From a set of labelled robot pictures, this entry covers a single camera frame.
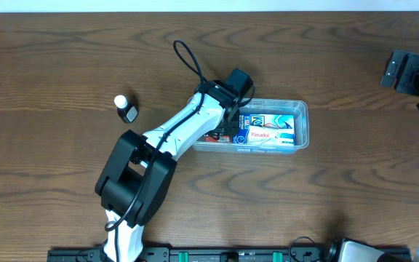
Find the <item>white bottle cap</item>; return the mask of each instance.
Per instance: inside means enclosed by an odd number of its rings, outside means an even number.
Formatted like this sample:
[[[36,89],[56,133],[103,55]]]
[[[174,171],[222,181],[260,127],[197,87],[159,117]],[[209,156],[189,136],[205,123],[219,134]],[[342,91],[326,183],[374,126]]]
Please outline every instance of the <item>white bottle cap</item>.
[[[118,108],[124,109],[127,107],[127,98],[125,98],[123,95],[118,95],[114,98],[114,103]]]

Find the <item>bottle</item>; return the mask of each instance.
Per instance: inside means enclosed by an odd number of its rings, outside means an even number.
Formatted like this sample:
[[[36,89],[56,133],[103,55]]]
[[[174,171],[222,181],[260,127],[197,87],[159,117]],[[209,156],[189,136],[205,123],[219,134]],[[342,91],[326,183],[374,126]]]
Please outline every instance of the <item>bottle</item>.
[[[125,96],[117,95],[114,98],[114,104],[116,104],[118,116],[124,123],[130,124],[137,117],[137,109],[127,101]]]

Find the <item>wooden table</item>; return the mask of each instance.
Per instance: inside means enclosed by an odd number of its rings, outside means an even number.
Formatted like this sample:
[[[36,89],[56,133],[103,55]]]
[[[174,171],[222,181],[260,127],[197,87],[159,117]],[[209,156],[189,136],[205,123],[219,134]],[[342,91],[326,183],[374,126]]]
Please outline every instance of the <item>wooden table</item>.
[[[198,78],[238,67],[257,98],[303,100],[294,155],[189,150],[144,240],[287,246],[344,236],[419,244],[419,98],[380,87],[393,49],[419,53],[419,12],[0,14],[0,261],[106,238],[95,183],[117,138],[176,114]],[[138,97],[122,124],[113,97]]]

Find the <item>green tape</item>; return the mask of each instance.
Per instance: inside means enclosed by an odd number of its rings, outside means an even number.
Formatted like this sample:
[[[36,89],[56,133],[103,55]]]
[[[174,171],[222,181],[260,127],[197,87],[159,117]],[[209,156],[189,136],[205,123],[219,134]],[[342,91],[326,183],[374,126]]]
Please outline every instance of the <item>green tape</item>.
[[[273,262],[282,262],[282,253],[274,252],[273,253]]]
[[[179,262],[188,262],[188,253],[187,252],[180,252],[179,253]]]

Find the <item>clear plastic bin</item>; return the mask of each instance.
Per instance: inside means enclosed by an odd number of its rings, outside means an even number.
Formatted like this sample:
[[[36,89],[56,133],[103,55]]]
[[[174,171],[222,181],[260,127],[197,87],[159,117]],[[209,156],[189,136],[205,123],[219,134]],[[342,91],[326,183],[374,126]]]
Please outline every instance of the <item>clear plastic bin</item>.
[[[295,144],[293,146],[247,145],[240,143],[215,143],[196,141],[192,147],[197,151],[293,154],[310,143],[308,106],[299,100],[274,100],[254,98],[248,105],[240,108],[240,114],[289,114],[294,116]]]

